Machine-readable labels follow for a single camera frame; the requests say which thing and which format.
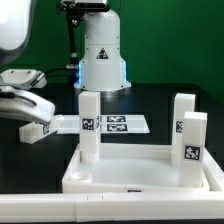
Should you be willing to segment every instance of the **qr-code sticker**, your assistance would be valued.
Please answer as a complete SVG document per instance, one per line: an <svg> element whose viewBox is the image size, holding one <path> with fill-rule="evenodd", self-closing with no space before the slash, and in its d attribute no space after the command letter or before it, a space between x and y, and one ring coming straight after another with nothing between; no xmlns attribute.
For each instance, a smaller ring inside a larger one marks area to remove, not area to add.
<svg viewBox="0 0 224 224"><path fill-rule="evenodd" d="M46 135L47 133L49 133L49 125L44 125L43 126L43 134Z"/></svg>
<svg viewBox="0 0 224 224"><path fill-rule="evenodd" d="M184 160L200 161L201 148L186 145L184 149Z"/></svg>
<svg viewBox="0 0 224 224"><path fill-rule="evenodd" d="M107 116L107 122L123 123L126 122L125 116Z"/></svg>
<svg viewBox="0 0 224 224"><path fill-rule="evenodd" d="M108 132L123 132L123 131L128 131L128 127L126 124L108 124L107 131Z"/></svg>
<svg viewBox="0 0 224 224"><path fill-rule="evenodd" d="M94 119L82 119L82 129L83 130L94 130Z"/></svg>
<svg viewBox="0 0 224 224"><path fill-rule="evenodd" d="M183 122L182 121L176 122L176 133L183 133Z"/></svg>

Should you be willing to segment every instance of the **cable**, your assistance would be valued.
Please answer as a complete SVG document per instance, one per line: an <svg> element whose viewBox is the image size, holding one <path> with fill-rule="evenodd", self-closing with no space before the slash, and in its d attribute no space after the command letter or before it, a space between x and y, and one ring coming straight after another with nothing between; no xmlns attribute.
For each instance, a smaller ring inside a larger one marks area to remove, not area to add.
<svg viewBox="0 0 224 224"><path fill-rule="evenodd" d="M66 70L66 67L56 67L56 68L52 68L52 69L49 69L49 70L45 71L44 74L47 76L50 73L57 72L57 71L61 71L61 70Z"/></svg>
<svg viewBox="0 0 224 224"><path fill-rule="evenodd" d="M50 78L57 78L57 77L74 77L74 75L71 75L71 74L65 74L65 75L50 75L50 76L47 76L46 78L47 79L50 79Z"/></svg>

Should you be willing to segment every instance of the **white plastic base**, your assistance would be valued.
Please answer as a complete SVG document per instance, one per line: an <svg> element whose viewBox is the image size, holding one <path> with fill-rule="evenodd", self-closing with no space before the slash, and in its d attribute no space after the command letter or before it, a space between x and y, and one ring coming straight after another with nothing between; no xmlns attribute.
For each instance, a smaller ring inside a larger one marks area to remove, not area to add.
<svg viewBox="0 0 224 224"><path fill-rule="evenodd" d="M144 156L144 163L154 160L154 162L160 161L163 168L169 167L167 161L170 159L171 146L102 144L102 149L102 161L108 156L111 160L119 157L120 161L124 161L128 153L129 161L133 158L143 161L142 157ZM1 195L0 222L224 219L224 173L206 149L204 150L203 165L212 191L208 191L205 177L203 177L203 188L187 189L141 185L140 190L145 192L139 193L133 192L138 190L136 185L133 189L133 186L130 185L112 186L103 183L101 186L95 184L94 187L94 182L98 181L95 180L95 171L91 174L87 171L78 171L78 168L81 167L78 154L77 150L63 178L63 188L66 191L74 191L74 186L76 190L81 190L86 185L83 191L106 190L120 193ZM175 174L176 168L169 167L169 171L174 171L172 173ZM158 180L162 180L162 178L159 175L157 177L158 184Z"/></svg>
<svg viewBox="0 0 224 224"><path fill-rule="evenodd" d="M77 147L62 180L64 193L104 192L208 192L205 175L201 188L178 187L179 169L171 166L171 146L101 144L100 161L91 166L81 163ZM82 177L76 182L70 178L88 173L91 182Z"/></svg>

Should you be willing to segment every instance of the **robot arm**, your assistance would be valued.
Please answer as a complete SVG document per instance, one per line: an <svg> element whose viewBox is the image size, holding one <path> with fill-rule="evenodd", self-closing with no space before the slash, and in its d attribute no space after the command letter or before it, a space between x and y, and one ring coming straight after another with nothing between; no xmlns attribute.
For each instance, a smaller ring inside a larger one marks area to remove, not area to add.
<svg viewBox="0 0 224 224"><path fill-rule="evenodd" d="M8 64L23 52L37 0L0 0L0 65Z"/></svg>
<svg viewBox="0 0 224 224"><path fill-rule="evenodd" d="M0 65L15 60L24 50L36 0L0 0ZM55 106L26 90L46 85L36 70L10 69L0 74L0 117L49 124Z"/></svg>

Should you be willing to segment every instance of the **white cube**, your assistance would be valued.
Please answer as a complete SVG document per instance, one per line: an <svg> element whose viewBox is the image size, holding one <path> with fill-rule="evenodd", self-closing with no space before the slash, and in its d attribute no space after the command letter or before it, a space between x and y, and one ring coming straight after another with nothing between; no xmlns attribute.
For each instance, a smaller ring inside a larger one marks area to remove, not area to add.
<svg viewBox="0 0 224 224"><path fill-rule="evenodd" d="M204 146L206 128L206 113L186 112L183 125L183 144Z"/></svg>
<svg viewBox="0 0 224 224"><path fill-rule="evenodd" d="M175 97L174 103L174 118L176 121L183 121L186 111L193 112L195 108L194 94L178 93Z"/></svg>
<svg viewBox="0 0 224 224"><path fill-rule="evenodd" d="M79 95L79 116L97 118L100 115L100 93L84 91Z"/></svg>
<svg viewBox="0 0 224 224"><path fill-rule="evenodd" d="M96 132L80 132L80 150L88 152L96 152L100 148L101 134L100 130Z"/></svg>

